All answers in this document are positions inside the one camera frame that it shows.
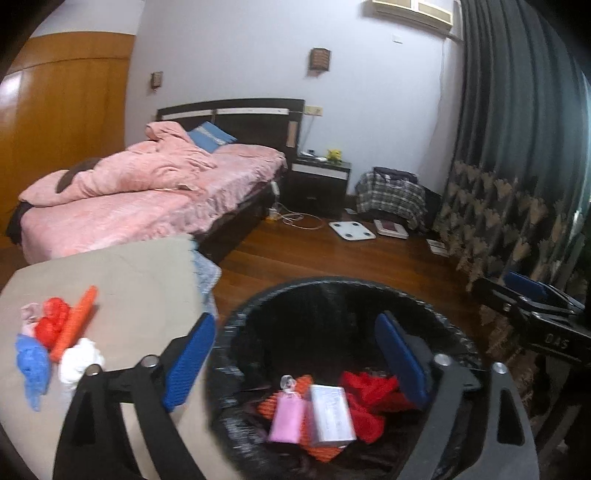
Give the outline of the blue plastic bag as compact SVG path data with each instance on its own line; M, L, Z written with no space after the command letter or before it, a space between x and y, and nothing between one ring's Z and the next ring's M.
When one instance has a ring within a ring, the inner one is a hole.
M23 334L17 335L15 347L16 364L24 376L25 397L29 406L38 412L51 376L49 354L36 338Z

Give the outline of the white blue cardboard box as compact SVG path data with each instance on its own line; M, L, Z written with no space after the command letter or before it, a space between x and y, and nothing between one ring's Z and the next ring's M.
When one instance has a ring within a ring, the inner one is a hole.
M315 447L344 448L356 440L342 387L312 384L308 390L308 436Z

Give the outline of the red plastic bag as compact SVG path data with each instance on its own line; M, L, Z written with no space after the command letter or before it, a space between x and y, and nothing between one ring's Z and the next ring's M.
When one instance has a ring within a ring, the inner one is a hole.
M53 297L43 303L42 313L34 328L35 338L51 350L69 317L70 306L61 298Z

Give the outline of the pink small sock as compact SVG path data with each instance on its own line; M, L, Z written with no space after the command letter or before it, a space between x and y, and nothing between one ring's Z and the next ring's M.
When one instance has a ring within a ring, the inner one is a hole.
M38 303L29 303L21 308L22 335L35 336L35 327L42 316L42 306Z

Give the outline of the dark green curtain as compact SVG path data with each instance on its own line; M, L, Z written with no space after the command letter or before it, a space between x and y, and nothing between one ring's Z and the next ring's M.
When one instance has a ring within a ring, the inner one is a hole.
M527 1L462 3L465 71L436 231L470 282L558 284L590 209L590 82Z

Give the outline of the white crumpled tissue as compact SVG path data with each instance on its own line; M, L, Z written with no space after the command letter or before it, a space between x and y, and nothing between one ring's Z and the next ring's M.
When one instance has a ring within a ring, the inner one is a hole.
M58 369L60 382L68 387L75 386L86 369L93 364L103 367L105 365L103 355L92 340L79 339L73 347L66 349L63 353Z

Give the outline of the orange mesh in bin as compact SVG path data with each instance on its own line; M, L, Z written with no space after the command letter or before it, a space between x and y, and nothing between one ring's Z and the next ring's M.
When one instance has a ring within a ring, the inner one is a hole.
M339 447L315 447L311 444L310 431L308 431L308 402L305 396L314 378L311 375L303 375L297 378L287 377L284 380L288 384L267 397L256 412L263 419L270 420L267 442L280 446L301 447L315 460L329 463L341 453Z

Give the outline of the plaid cloth on chair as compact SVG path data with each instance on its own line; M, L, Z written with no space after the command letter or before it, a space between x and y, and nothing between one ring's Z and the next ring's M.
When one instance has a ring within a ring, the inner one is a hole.
M425 226L425 189L410 172L376 167L360 176L355 196L359 214L396 215L405 220L411 230Z

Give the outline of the white bathroom scale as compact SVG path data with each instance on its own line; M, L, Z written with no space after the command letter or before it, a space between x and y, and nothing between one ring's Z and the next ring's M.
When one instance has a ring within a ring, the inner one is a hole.
M356 221L334 221L329 222L329 227L339 237L346 241L374 240L376 235L362 223Z

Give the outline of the black white nightstand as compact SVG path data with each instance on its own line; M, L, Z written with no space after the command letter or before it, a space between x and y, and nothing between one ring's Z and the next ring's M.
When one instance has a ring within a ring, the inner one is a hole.
M288 167L283 204L297 212L339 220L345 211L352 166L297 157Z

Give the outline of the yellow plush toy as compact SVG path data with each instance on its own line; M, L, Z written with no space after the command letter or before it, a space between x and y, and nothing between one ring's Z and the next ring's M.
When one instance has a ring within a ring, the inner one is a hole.
M342 151L339 149L329 149L325 158L332 163L341 163Z

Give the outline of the dark wooden bed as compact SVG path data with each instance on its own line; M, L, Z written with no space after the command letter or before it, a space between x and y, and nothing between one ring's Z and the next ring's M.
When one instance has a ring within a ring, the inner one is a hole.
M249 98L205 101L160 109L152 122L174 121L188 133L208 121L236 138L213 153L217 167L188 187L119 193L52 207L18 198L7 236L29 263L135 241L190 235L220 259L266 214L297 153L304 100ZM62 192L91 158L65 169Z

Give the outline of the blue pillow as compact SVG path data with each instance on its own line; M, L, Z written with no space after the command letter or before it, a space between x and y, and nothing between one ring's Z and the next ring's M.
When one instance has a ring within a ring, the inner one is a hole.
M222 146L236 142L235 137L208 121L190 130L188 136L197 147L207 153L213 153Z

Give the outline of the wooden wardrobe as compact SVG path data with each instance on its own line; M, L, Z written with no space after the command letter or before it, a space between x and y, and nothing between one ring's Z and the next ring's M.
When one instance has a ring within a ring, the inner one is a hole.
M1 82L1 222L42 176L120 151L135 38L68 32L30 38Z

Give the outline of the brown wall lamp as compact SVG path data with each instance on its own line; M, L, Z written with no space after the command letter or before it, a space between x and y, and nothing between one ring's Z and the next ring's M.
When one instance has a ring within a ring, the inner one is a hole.
M308 54L308 71L315 73L328 72L331 66L332 52L327 48L315 47Z
M163 72L152 72L150 75L150 88L156 90L162 86Z

